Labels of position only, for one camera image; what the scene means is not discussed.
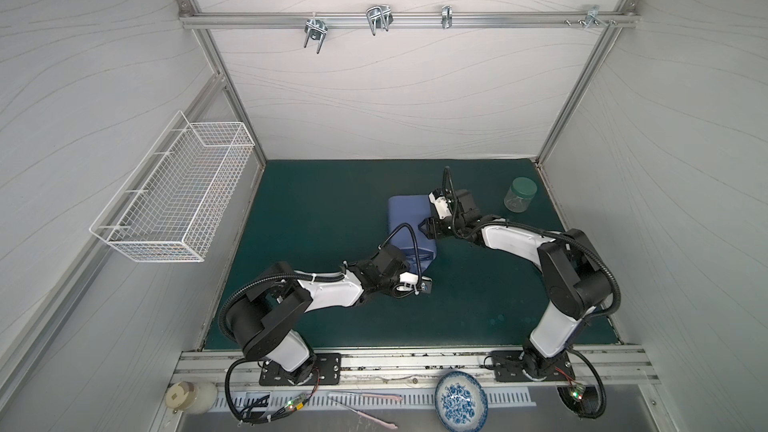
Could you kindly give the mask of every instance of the ceramic bowl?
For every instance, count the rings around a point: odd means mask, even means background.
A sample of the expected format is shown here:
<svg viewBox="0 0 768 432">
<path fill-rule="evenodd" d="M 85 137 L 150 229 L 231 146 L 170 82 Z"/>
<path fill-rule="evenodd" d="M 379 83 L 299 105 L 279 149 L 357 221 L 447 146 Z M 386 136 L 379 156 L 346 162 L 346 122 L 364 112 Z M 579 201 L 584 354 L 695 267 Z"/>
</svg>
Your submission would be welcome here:
<svg viewBox="0 0 768 432">
<path fill-rule="evenodd" d="M 473 376 L 455 370 L 438 382 L 435 408 L 451 432 L 478 432 L 488 417 L 488 398 Z"/>
</svg>

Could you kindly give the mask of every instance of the metal basket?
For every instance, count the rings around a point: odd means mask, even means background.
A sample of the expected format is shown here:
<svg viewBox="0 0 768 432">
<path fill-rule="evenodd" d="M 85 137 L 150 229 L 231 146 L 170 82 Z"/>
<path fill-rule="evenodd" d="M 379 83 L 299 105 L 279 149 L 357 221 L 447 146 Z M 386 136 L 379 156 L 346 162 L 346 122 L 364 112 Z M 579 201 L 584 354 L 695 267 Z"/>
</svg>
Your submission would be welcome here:
<svg viewBox="0 0 768 432">
<path fill-rule="evenodd" d="M 91 226 L 136 262 L 202 262 L 254 148 L 242 122 L 179 115 L 184 126 L 169 126 L 155 143 L 168 148 L 142 160 Z"/>
</svg>

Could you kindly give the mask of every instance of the wall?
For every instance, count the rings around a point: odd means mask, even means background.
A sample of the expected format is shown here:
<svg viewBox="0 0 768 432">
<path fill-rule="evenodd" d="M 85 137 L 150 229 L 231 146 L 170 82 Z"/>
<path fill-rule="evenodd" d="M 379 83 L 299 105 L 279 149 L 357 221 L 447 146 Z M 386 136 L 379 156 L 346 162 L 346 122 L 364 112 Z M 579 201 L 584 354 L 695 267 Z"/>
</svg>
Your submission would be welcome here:
<svg viewBox="0 0 768 432">
<path fill-rule="evenodd" d="M 0 0 L 0 353 L 211 74 L 174 0 Z M 234 118 L 223 97 L 208 117 Z M 203 264 L 110 256 L 0 430 L 149 427 L 216 299 L 255 173 L 252 159 Z"/>
<path fill-rule="evenodd" d="M 618 0 L 197 0 L 204 12 L 613 9 Z M 269 158 L 535 156 L 596 40 L 582 30 L 302 30 L 214 37 Z"/>
<path fill-rule="evenodd" d="M 544 164 L 686 430 L 764 430 L 768 0 L 642 0 Z"/>
</svg>

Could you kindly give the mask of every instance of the green mat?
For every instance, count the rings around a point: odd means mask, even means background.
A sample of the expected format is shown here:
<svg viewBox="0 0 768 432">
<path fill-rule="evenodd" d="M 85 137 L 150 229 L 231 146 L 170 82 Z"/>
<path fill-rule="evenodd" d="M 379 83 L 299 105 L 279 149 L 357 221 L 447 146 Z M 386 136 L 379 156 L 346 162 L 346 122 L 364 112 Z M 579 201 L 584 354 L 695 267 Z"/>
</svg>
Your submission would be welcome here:
<svg viewBox="0 0 768 432">
<path fill-rule="evenodd" d="M 472 191 L 484 214 L 562 230 L 541 180 L 527 159 L 269 161 L 224 289 L 239 286 L 281 260 L 304 272 L 332 272 L 342 261 L 369 258 L 387 236 L 391 196 L 429 194 L 450 166 L 456 189 Z M 503 204 L 515 177 L 536 181 L 530 208 L 512 214 Z M 385 295 L 356 308 L 305 314 L 296 330 L 314 348 L 521 344 L 536 326 L 547 296 L 530 262 L 465 241 L 438 241 L 425 273 L 430 295 Z M 583 344 L 612 344 L 607 319 L 581 335 Z M 207 349 L 235 349 L 216 322 Z"/>
</svg>

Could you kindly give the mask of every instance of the jar with green lid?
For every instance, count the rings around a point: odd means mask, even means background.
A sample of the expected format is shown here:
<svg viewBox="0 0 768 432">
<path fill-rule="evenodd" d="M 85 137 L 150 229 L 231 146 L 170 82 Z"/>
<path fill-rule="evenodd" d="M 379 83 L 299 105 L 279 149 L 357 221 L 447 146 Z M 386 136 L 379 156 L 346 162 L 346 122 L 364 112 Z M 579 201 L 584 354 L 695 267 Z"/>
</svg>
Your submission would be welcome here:
<svg viewBox="0 0 768 432">
<path fill-rule="evenodd" d="M 512 181 L 512 187 L 504 197 L 504 206 L 513 212 L 525 212 L 531 205 L 531 200 L 536 195 L 536 182 L 528 177 L 517 177 Z"/>
</svg>

